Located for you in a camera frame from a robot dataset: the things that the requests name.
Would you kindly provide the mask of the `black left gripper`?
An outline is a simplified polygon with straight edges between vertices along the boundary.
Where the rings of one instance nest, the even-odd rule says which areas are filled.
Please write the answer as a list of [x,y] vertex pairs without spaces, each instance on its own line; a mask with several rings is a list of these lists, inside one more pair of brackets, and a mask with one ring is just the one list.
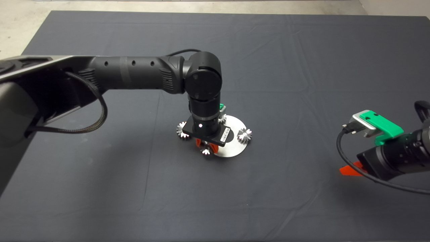
[[183,133],[196,139],[196,146],[202,147],[202,141],[208,142],[210,153],[218,153],[218,146],[224,147],[233,140],[231,127],[220,124],[217,120],[200,120],[190,116],[183,127]]

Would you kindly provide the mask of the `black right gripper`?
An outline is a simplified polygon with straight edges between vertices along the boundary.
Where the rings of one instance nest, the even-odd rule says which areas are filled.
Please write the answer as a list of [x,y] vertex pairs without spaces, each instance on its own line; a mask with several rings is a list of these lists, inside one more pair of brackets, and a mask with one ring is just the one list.
[[[408,174],[410,172],[404,168],[404,161],[407,161],[405,147],[409,140],[410,138],[407,137],[399,137],[358,153],[356,155],[358,161],[355,161],[353,165],[361,172],[367,172],[383,181]],[[341,167],[339,172],[344,176],[362,176],[349,165]]]

